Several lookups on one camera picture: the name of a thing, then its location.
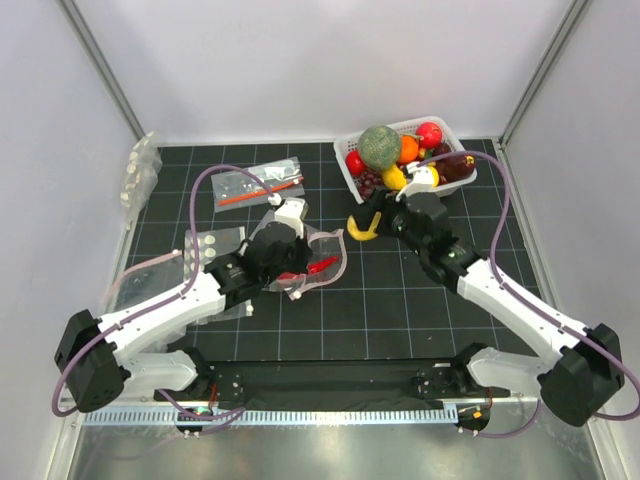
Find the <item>red tomato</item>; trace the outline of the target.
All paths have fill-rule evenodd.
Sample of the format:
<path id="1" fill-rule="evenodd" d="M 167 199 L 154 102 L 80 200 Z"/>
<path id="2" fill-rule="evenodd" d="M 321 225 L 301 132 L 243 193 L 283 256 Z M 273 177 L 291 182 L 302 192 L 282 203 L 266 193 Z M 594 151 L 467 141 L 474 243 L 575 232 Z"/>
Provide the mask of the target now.
<path id="1" fill-rule="evenodd" d="M 345 165 L 353 177 L 360 177 L 367 170 L 366 164 L 362 161 L 357 150 L 351 151 L 345 157 Z"/>

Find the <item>white plastic basket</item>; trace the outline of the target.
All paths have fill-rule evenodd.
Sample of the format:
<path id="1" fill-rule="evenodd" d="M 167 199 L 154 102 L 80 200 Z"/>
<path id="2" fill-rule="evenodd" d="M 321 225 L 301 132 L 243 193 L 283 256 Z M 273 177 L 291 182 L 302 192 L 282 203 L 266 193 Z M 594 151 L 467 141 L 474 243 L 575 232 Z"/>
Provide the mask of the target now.
<path id="1" fill-rule="evenodd" d="M 389 127 L 396 131 L 399 135 L 408 135 L 414 133 L 421 124 L 426 122 L 432 122 L 439 126 L 443 133 L 443 142 L 448 144 L 452 150 L 458 153 L 463 151 L 463 146 L 452 129 L 442 118 L 437 116 L 425 116 L 411 120 L 391 123 L 389 124 Z M 348 190 L 358 204 L 362 204 L 365 200 L 365 197 L 363 197 L 359 191 L 360 180 L 357 177 L 353 177 L 351 175 L 348 167 L 346 166 L 345 159 L 351 151 L 355 151 L 357 149 L 358 140 L 361 134 L 362 131 L 351 133 L 338 138 L 333 143 L 335 157 L 336 161 L 338 162 L 340 171 L 345 179 Z M 440 185 L 436 187 L 433 192 L 439 197 L 449 196 L 461 187 L 475 182 L 477 176 L 478 171 L 474 169 L 467 177 L 444 185 Z"/>

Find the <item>dark red plum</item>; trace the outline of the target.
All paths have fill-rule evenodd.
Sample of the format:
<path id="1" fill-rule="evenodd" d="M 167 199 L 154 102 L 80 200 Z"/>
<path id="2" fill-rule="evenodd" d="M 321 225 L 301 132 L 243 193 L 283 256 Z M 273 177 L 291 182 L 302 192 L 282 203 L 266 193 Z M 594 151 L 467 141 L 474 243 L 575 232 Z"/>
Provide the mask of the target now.
<path id="1" fill-rule="evenodd" d="M 437 157 L 437 156 L 447 155 L 452 152 L 453 152 L 452 148 L 447 143 L 442 142 L 433 149 L 432 156 Z"/>

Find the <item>red chili pepper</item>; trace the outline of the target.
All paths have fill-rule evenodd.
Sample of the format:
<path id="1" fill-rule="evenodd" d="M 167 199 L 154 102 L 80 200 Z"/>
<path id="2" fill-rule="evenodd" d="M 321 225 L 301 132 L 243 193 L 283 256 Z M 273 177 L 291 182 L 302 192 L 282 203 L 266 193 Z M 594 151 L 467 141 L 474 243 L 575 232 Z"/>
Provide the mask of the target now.
<path id="1" fill-rule="evenodd" d="M 339 260 L 338 256 L 330 256 L 327 257 L 325 259 L 322 259 L 320 261 L 311 263 L 308 265 L 308 268 L 305 272 L 303 273 L 291 273 L 291 272 L 285 272 L 282 275 L 280 275 L 278 277 L 278 279 L 280 281 L 284 281 L 284 280 L 293 280 L 295 278 L 298 278 L 302 275 L 317 275 L 325 270 L 327 270 L 329 267 L 331 267 L 332 265 L 336 264 Z"/>

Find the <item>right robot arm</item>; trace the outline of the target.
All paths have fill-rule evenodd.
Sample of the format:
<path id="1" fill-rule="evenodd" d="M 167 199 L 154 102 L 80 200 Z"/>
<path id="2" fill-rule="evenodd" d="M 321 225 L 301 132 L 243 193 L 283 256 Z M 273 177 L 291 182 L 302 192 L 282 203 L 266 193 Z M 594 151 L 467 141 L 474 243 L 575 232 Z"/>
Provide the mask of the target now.
<path id="1" fill-rule="evenodd" d="M 605 324 L 590 328 L 563 315 L 513 283 L 453 233 L 436 195 L 397 197 L 378 188 L 348 218 L 347 229 L 357 241 L 400 240 L 429 279 L 488 312 L 534 351 L 523 356 L 487 346 L 468 348 L 462 364 L 450 372 L 460 395 L 499 387 L 536 396 L 557 418 L 580 427 L 623 387 L 618 335 Z"/>

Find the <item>yellow lemon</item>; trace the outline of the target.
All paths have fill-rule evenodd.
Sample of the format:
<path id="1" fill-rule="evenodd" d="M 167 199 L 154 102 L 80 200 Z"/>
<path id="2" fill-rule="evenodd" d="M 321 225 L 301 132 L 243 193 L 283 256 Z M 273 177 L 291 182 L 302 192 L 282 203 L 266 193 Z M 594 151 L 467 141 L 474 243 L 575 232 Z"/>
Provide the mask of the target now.
<path id="1" fill-rule="evenodd" d="M 428 165 L 426 169 L 427 169 L 427 172 L 431 175 L 432 186 L 437 187 L 440 183 L 440 175 L 437 169 L 432 165 Z"/>

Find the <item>white zipper dotted bag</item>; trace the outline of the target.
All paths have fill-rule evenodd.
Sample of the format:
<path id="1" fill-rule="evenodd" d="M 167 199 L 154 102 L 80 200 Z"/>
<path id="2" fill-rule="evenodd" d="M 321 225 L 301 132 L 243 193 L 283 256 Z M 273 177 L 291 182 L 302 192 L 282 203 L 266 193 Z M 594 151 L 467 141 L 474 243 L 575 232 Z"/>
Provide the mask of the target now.
<path id="1" fill-rule="evenodd" d="M 231 227 L 220 230 L 209 230 L 198 232 L 197 241 L 193 240 L 190 230 L 185 232 L 183 245 L 183 280 L 188 281 L 195 268 L 195 244 L 199 248 L 199 269 L 211 263 L 220 255 L 231 253 L 236 250 L 240 243 L 246 238 L 246 229 L 244 227 Z M 239 320 L 244 317 L 252 316 L 254 307 L 250 300 L 238 304 L 214 316 L 202 317 L 192 323 L 192 326 L 207 325 L 213 322 Z"/>

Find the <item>red zipper clear bag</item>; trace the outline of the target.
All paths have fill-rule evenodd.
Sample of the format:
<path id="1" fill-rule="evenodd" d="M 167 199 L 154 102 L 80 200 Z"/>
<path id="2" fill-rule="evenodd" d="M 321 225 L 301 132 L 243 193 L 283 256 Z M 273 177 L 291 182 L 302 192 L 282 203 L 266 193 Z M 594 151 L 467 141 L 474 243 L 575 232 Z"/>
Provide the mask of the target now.
<path id="1" fill-rule="evenodd" d="M 216 211 L 279 206 L 284 199 L 305 193 L 304 174 L 297 157 L 241 167 L 241 170 L 211 176 Z"/>

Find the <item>green netted melon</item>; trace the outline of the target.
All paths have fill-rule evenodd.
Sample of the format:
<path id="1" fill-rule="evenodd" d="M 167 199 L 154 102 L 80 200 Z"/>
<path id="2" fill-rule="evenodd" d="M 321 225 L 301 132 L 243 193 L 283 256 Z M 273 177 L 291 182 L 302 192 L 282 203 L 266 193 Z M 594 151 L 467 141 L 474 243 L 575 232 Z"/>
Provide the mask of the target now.
<path id="1" fill-rule="evenodd" d="M 357 150 L 369 168 L 382 172 L 396 163 L 402 152 L 400 135 L 386 125 L 366 129 L 359 137 Z"/>

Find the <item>purple grapes bunch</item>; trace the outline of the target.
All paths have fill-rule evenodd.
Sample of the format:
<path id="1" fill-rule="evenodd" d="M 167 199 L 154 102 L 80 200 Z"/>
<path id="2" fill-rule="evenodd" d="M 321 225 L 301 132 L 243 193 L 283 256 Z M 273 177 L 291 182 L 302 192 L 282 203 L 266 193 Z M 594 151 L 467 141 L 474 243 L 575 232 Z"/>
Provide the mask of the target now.
<path id="1" fill-rule="evenodd" d="M 358 193 L 362 199 L 368 199 L 378 187 L 383 187 L 384 182 L 378 172 L 367 169 L 354 180 Z"/>

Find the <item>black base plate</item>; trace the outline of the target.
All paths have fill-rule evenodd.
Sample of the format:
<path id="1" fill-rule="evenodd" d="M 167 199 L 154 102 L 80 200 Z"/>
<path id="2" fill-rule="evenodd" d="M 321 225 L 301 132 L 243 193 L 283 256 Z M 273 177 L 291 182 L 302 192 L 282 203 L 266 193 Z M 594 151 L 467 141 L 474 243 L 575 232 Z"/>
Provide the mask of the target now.
<path id="1" fill-rule="evenodd" d="M 480 387 L 448 359 L 211 362 L 194 387 L 169 389 L 177 401 L 206 401 L 255 411 L 435 409 L 445 402 L 506 398 Z"/>

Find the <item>dark red apple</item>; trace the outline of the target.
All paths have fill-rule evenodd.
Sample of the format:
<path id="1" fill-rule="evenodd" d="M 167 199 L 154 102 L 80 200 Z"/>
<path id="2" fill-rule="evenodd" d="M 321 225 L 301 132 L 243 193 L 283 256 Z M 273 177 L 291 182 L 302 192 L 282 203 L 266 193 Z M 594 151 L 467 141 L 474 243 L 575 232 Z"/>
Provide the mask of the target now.
<path id="1" fill-rule="evenodd" d="M 441 161 L 443 175 L 448 183 L 469 177 L 476 168 L 476 159 L 472 155 L 457 155 Z"/>

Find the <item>pink zipper dotted bag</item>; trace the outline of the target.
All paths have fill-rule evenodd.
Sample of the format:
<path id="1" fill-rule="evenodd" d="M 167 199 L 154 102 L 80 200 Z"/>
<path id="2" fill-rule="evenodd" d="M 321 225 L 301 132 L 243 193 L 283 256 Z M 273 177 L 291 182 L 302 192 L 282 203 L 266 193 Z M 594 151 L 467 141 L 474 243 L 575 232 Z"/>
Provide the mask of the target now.
<path id="1" fill-rule="evenodd" d="M 258 267 L 266 291 L 291 300 L 340 279 L 347 266 L 344 231 L 319 231 L 306 225 L 306 208 L 286 204 L 265 214 L 245 252 Z"/>

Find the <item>orange fruit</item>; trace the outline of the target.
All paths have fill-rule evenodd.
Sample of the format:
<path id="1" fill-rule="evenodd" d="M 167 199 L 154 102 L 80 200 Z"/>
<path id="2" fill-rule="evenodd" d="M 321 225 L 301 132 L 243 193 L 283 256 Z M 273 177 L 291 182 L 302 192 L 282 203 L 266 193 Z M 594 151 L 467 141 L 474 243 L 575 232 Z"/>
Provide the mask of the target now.
<path id="1" fill-rule="evenodd" d="M 402 147 L 401 153 L 397 160 L 399 165 L 406 165 L 414 162 L 419 155 L 419 142 L 412 136 L 403 135 L 401 137 Z"/>

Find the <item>crumpled bags pile left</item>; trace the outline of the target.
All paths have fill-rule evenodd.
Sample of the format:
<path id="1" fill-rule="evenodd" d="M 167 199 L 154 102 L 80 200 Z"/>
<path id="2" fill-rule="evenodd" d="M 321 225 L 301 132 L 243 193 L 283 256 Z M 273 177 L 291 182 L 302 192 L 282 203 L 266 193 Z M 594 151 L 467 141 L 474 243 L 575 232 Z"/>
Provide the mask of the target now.
<path id="1" fill-rule="evenodd" d="M 189 280 L 192 270 L 184 264 L 183 252 L 145 260 L 125 270 L 109 287 L 102 312 L 111 313 L 151 299 Z"/>

